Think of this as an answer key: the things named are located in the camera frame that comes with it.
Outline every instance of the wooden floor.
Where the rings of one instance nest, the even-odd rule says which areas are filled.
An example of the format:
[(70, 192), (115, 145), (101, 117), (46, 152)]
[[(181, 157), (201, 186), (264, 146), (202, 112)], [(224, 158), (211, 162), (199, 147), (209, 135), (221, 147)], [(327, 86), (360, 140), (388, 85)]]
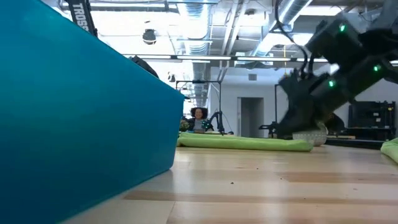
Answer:
[(180, 148), (170, 171), (66, 223), (398, 223), (398, 166), (347, 147)]

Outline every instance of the teal plastic container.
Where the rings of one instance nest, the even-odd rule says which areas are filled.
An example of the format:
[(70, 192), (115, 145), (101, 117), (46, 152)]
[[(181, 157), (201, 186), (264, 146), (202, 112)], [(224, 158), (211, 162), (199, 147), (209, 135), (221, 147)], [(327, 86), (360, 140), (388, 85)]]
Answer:
[(0, 23), (0, 223), (53, 224), (171, 168), (178, 91), (41, 1), (2, 2)]

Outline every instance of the green mat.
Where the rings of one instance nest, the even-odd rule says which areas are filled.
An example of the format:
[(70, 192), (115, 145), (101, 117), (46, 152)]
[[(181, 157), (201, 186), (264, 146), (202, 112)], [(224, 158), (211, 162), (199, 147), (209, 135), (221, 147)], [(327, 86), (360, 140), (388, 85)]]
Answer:
[(310, 152), (313, 146), (304, 140), (281, 140), (222, 136), (220, 134), (181, 133), (178, 147), (205, 147), (217, 149), (252, 149), (264, 151)]
[(398, 138), (383, 143), (381, 146), (381, 152), (398, 163)]

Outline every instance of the door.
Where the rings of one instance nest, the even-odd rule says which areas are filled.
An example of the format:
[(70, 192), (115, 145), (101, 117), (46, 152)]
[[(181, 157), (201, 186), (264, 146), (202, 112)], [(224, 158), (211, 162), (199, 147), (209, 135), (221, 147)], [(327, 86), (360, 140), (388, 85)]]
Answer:
[(238, 119), (237, 119), (237, 123), (236, 123), (238, 127), (237, 127), (236, 133), (235, 133), (235, 135), (237, 135), (237, 136), (241, 136), (241, 119), (242, 119), (242, 117), (241, 117), (241, 115), (242, 115), (242, 111), (241, 111), (242, 104), (241, 103), (242, 103), (242, 98), (238, 97), (238, 108), (237, 108)]
[(240, 98), (239, 133), (242, 137), (263, 138), (264, 131), (259, 126), (264, 124), (264, 99)]

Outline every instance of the ceiling light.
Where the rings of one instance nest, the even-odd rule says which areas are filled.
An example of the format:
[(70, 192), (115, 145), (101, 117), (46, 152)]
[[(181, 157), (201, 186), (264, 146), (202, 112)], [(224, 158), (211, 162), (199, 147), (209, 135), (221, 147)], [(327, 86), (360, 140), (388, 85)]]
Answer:
[(177, 56), (177, 58), (183, 59), (183, 60), (231, 60), (231, 57), (224, 57), (224, 56), (181, 55), (181, 56)]
[[(63, 2), (62, 6), (68, 7), (67, 2)], [(148, 7), (147, 4), (136, 4), (136, 3), (111, 3), (111, 2), (91, 2), (91, 6), (93, 7)], [(164, 4), (151, 4), (149, 7), (164, 7)], [(169, 5), (169, 8), (176, 9), (176, 5)]]
[(258, 62), (288, 62), (290, 58), (277, 57), (238, 57), (238, 60), (243, 61), (258, 61)]
[(170, 59), (169, 55), (137, 55), (141, 59)]
[(300, 11), (301, 16), (335, 16), (344, 6), (307, 6)]
[[(298, 58), (297, 61), (303, 62), (304, 58)], [(328, 60), (326, 60), (325, 58), (315, 58), (313, 61), (314, 62), (326, 62), (326, 63), (328, 62)]]
[(182, 62), (190, 62), (190, 63), (210, 63), (209, 60), (182, 60)]

